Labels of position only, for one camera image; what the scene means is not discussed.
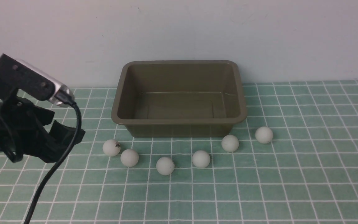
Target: green tile surface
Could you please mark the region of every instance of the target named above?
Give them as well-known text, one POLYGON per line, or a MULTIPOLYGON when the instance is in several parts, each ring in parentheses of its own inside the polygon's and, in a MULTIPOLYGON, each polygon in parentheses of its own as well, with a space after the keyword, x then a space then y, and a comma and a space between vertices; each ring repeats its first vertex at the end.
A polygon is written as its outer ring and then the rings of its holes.
MULTIPOLYGON (((45 187, 34 223, 355 224, 358 223, 358 81, 248 83, 248 117, 226 153, 218 138, 133 138, 111 121, 115 88, 77 88, 87 134, 45 187), (254 138, 269 126, 274 140, 254 138), (133 148, 139 163, 125 168, 101 149, 107 139, 133 148), (212 153, 205 169, 197 150, 212 153), (170 156, 171 176, 155 170, 170 156)), ((72 109, 46 102, 65 125, 72 109)), ((37 184, 51 164, 26 156, 12 164, 0 154, 0 224, 22 223, 37 184)))

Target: white grout line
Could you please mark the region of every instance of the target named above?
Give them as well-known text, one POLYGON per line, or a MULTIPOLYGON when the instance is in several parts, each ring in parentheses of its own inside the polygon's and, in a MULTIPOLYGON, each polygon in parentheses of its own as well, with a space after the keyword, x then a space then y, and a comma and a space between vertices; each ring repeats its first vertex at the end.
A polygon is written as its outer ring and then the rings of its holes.
POLYGON ((214 165, 214 162, 213 162, 212 142, 210 142, 210 146, 211 146, 211 162, 212 162, 212 177, 213 177, 213 193, 214 193, 214 197, 215 197, 215 212, 216 212, 216 219, 218 220, 219 219, 219 215, 218 215, 218 199, 217 199, 217 196, 216 196, 215 165, 214 165))
MULTIPOLYGON (((281 110, 280 101, 278 100, 278 97, 277 97, 277 96, 276 96, 276 99, 277 99, 277 102, 278 102, 278 106, 279 106, 279 108, 280 108, 280 110, 281 110)), ((267 120, 266 120, 266 117, 264 116, 264 109, 263 109, 263 108, 262 108, 262 115, 263 115, 263 118, 264 118, 264 123, 265 123, 265 125, 267 126, 267 120)), ((276 160, 276 164, 277 164, 277 168, 278 168, 279 165, 278 165, 278 160, 277 160, 276 151, 274 150, 274 145, 273 145, 272 142, 270 142, 269 144, 272 146, 273 155, 274 155, 274 158, 275 158, 275 160, 276 160)), ((283 191, 284 191, 285 199, 288 201, 288 196, 287 196, 287 192, 286 192, 285 187, 284 187, 284 180, 283 180, 283 178, 282 178, 280 169, 278 169, 278 175, 280 176, 281 185, 282 185, 282 188, 283 188, 283 191)), ((289 211, 289 213, 290 213, 291 220, 293 220, 294 217, 293 217, 293 215, 292 215, 292 210, 291 210, 291 207, 290 207, 290 203, 289 203, 289 202, 287 202, 287 207, 288 207, 288 211, 289 211)))
POLYGON ((127 182, 128 182, 128 175, 129 175, 129 167, 127 168, 126 170, 126 178, 125 178, 125 185, 124 185, 124 193, 122 194, 122 204, 121 204, 121 210, 120 210, 120 220, 118 222, 118 224, 120 224, 122 222, 122 211, 124 209, 124 203, 125 203, 125 192, 126 192, 126 186, 127 186, 127 182))
MULTIPOLYGON (((106 92, 106 97, 108 96, 108 92, 110 91, 110 89, 107 90, 106 92)), ((102 109, 102 113, 100 114, 100 118, 102 118, 103 116, 103 111, 104 109, 102 109)), ((108 157, 108 161, 107 161, 107 165, 106 165, 106 171, 105 171, 105 176, 103 178, 103 184, 102 184, 102 187, 101 187, 101 191, 100 191, 100 196, 99 196, 99 201, 98 201, 98 207, 96 207, 96 213, 95 213, 95 221, 94 221, 94 224, 96 224, 96 220, 98 219, 98 212, 99 212, 99 207, 100 207, 100 202, 102 200, 102 194, 103 194, 103 190, 104 190, 104 186, 105 186, 105 182, 106 182, 106 177, 107 177, 107 171, 108 171, 108 164, 110 163, 110 157, 108 157)))
POLYGON ((267 224, 270 224, 270 222, 269 222, 269 220, 268 220, 268 216, 267 216, 266 202, 265 202, 264 196, 263 196, 262 184, 260 183, 258 165, 257 165, 257 163, 256 163, 256 157, 255 157, 255 151, 254 151, 254 148, 253 148, 253 144, 251 144, 251 150, 252 150, 252 152, 253 152, 253 158, 254 158, 254 163, 255 163, 256 175, 257 175, 257 177, 258 177, 258 185, 259 185, 260 195, 261 195, 261 197, 262 197, 262 202, 263 202, 264 215, 265 215, 265 217, 266 217, 267 224))
POLYGON ((151 172, 151 168, 152 168, 152 154, 153 154, 153 138, 152 138, 152 143, 151 143, 151 147, 150 147, 150 158, 149 158, 149 171, 148 171, 148 176, 147 176, 147 184, 146 184, 146 198, 145 198, 145 210, 143 213, 143 224, 146 223, 146 209, 147 209, 147 199, 148 199, 148 195, 149 195, 149 182, 150 182, 150 172, 151 172))

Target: plastic container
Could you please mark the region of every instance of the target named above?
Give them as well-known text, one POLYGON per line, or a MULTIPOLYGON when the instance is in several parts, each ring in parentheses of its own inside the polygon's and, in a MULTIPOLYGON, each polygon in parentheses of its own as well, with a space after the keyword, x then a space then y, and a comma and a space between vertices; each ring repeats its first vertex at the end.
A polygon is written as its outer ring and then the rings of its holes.
POLYGON ((134 137, 221 137, 246 117, 232 61, 130 62, 111 111, 134 137))

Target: white ball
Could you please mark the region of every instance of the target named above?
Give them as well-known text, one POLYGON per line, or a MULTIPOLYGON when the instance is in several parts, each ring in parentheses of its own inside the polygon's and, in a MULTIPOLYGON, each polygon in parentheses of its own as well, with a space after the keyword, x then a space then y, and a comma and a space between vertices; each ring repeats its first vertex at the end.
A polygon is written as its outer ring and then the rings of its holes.
POLYGON ((139 155, 133 149, 127 149, 121 153, 121 163, 126 167, 133 167, 138 161, 139 155))
POLYGON ((206 151, 198 150, 193 154, 191 160, 193 161, 195 167, 205 168, 209 165, 211 158, 209 157, 209 154, 206 151))
POLYGON ((172 159, 169 157, 161 157, 158 159, 157 164, 155 165, 157 172, 161 175, 167 176, 173 172, 175 169, 175 164, 172 159))
POLYGON ((234 152, 238 149, 239 142, 236 136, 228 135, 222 139, 222 148, 226 152, 234 152))
POLYGON ((121 151, 120 143, 118 143, 113 139, 109 139, 103 144, 103 152, 107 156, 116 156, 118 155, 118 153, 120 153, 120 151, 121 151))
POLYGON ((268 127, 260 127, 256 130, 255 138, 258 142, 266 144, 273 139, 273 132, 268 127))

